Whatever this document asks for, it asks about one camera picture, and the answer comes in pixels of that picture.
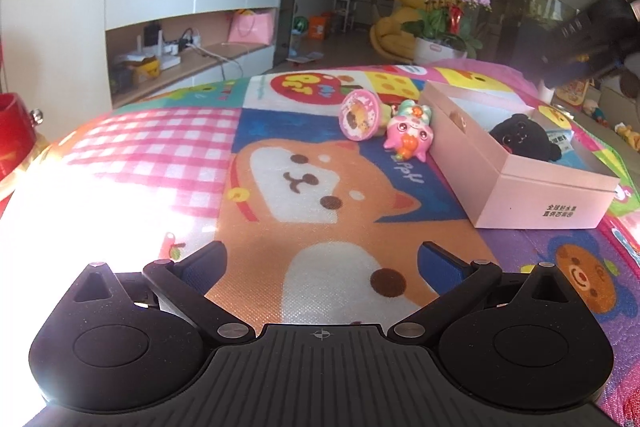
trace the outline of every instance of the pink cat toy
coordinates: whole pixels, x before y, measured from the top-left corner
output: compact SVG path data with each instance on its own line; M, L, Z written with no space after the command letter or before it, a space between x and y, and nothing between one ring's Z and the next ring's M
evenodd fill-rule
M426 162L427 151L433 142L430 121L431 109L427 105L404 100L387 125L384 148L396 150L398 160L407 161L416 156Z

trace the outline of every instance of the orchid plant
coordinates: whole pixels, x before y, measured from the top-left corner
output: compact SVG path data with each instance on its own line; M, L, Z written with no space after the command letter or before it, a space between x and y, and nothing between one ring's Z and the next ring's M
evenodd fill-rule
M476 58L482 42L471 35L471 20L463 16L463 9L482 7L491 9L490 0L425 0L426 10L418 10L420 19L402 24L402 29L416 38L434 41L450 48L466 51Z

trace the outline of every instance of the colorful play mat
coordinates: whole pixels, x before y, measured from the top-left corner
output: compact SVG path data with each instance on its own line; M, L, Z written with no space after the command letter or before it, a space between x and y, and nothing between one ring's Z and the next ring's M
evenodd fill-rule
M417 100L427 81L540 105L513 70L467 60L457 69L229 80L151 97L83 126L52 147L2 218L18 223L18 212L37 201L33 233L15 232L13 245L57 245L34 275L52 302L37 308L28 334L84 264L102 259L114 271L138 271L158 257L168 232L175 260L224 242L224 275L207 297L257 331L280 322L386 330L438 296L427 283L438 273L425 273L418 256L433 241L505 271L558 264L614 348L600 406L620 425L640 426L640 199L619 156L546 108L620 176L609 214L595 230L476 230L430 157L398 161L383 138L349 141L338 126L353 89L392 103Z

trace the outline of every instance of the red cup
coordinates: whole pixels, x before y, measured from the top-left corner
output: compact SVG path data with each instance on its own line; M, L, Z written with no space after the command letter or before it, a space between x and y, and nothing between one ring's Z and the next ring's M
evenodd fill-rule
M36 144L34 116L14 92L0 94L0 181L20 165Z

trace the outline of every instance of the metal screw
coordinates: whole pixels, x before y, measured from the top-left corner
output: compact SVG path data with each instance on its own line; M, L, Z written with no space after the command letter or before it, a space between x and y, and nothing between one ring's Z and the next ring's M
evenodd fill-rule
M424 326L415 322L403 322L397 324L394 328L396 335L404 337L406 339L417 339L424 335Z
M226 339L241 339L249 332L249 328L244 324L229 322L218 328L218 334Z
M40 125L44 121L44 114L39 109L34 109L31 111L31 119L33 123L36 125Z

